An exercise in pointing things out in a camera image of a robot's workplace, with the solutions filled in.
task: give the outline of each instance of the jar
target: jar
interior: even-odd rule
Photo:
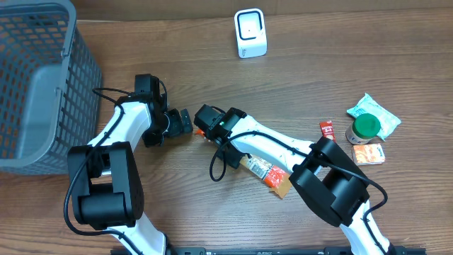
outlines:
[[[359,115],[346,130],[346,138],[353,145],[367,144],[381,130],[381,123],[376,116],[364,113]]]

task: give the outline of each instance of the wooden tabletop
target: wooden tabletop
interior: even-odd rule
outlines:
[[[239,59],[232,18],[80,25],[104,86],[133,90],[135,74],[165,82],[171,107],[239,108],[283,134],[317,141],[332,120],[349,154],[346,110],[369,93],[402,124],[386,162],[363,166],[389,194],[373,213],[395,245],[453,251],[453,9],[268,16],[268,53]],[[113,114],[101,105],[99,129]],[[292,188],[283,199],[246,169],[214,183],[215,147],[197,135],[134,155],[144,210],[176,246],[321,248],[348,241]],[[216,163],[217,173],[221,162]],[[68,176],[0,175],[0,254],[107,254],[109,236],[73,234],[62,217]],[[369,188],[372,203],[382,199]]]

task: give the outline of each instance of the teal packet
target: teal packet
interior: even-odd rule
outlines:
[[[381,130],[377,133],[383,141],[401,124],[401,120],[380,106],[373,98],[365,93],[356,106],[346,111],[352,117],[357,118],[363,113],[370,113],[376,116],[381,123]]]

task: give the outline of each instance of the red and white package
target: red and white package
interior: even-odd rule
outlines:
[[[333,134],[332,120],[323,121],[319,123],[319,126],[321,127],[321,132],[323,133],[324,137],[337,142],[335,135]]]

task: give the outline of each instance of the plastic basket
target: plastic basket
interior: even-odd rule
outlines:
[[[101,70],[70,1],[0,1],[0,169],[66,174],[96,131]]]

